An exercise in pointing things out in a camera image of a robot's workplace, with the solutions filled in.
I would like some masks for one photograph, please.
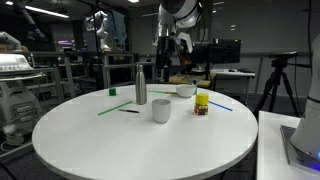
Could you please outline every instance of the robotic arm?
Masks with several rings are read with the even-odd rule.
[[[10,36],[6,32],[0,32],[0,40],[4,40],[7,43],[11,44],[14,48],[14,51],[22,51],[21,50],[21,43],[16,38]]]
[[[320,161],[320,35],[312,48],[313,77],[306,110],[290,141],[297,149]]]
[[[21,12],[24,15],[24,17],[27,19],[27,21],[31,24],[33,32],[29,32],[30,39],[48,41],[46,35],[40,31],[37,24],[34,22],[32,17],[27,12],[26,5],[23,0],[14,0],[13,1],[13,8],[16,11]]]
[[[159,7],[158,31],[156,33],[158,71],[163,70],[165,82],[169,81],[172,61],[171,55],[175,52],[176,44],[180,41],[176,38],[178,28],[193,27],[201,17],[201,4],[197,0],[162,0]],[[188,49],[191,53],[192,46],[190,36],[186,37]]]
[[[97,30],[97,36],[100,38],[100,49],[104,51],[111,51],[110,47],[107,45],[107,20],[108,14],[104,13],[103,11],[97,12],[94,17],[86,18],[86,27],[87,31],[95,31],[94,28],[94,19],[101,21],[101,26],[99,30]]]

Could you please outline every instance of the white bowl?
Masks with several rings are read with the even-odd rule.
[[[189,98],[193,96],[196,91],[196,87],[193,85],[181,84],[176,87],[176,90],[179,96]]]

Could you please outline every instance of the white desk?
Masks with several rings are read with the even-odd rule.
[[[300,118],[260,111],[257,180],[319,180],[320,176],[289,166],[281,125],[296,128]]]
[[[250,86],[250,79],[254,78],[256,76],[255,73],[243,73],[243,72],[238,72],[236,69],[233,69],[235,72],[229,72],[230,69],[222,69],[223,71],[219,70],[211,70],[211,73],[215,73],[216,75],[223,75],[223,76],[238,76],[238,77],[243,77],[246,78],[246,86],[244,88],[243,94],[244,94],[244,103],[247,105],[248,101],[248,95],[249,95],[249,86]],[[217,76],[215,76],[214,79],[214,90],[215,86],[217,83]]]
[[[175,91],[174,85],[148,85],[148,91]],[[61,104],[36,125],[34,149],[50,169],[69,179],[203,179],[238,163],[253,147],[258,125],[247,107],[220,93],[210,100],[232,108],[209,105],[208,116],[193,113],[195,97],[148,92],[146,105],[135,101],[134,86],[93,92]],[[169,99],[172,110],[166,124],[152,120],[151,102]]]

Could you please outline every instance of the metal bottle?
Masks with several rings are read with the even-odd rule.
[[[147,87],[146,78],[143,73],[143,65],[137,66],[136,101],[138,105],[143,105],[147,103]]]

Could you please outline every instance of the white cup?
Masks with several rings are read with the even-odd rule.
[[[167,99],[152,101],[152,117],[157,123],[166,123],[170,118],[171,102]]]

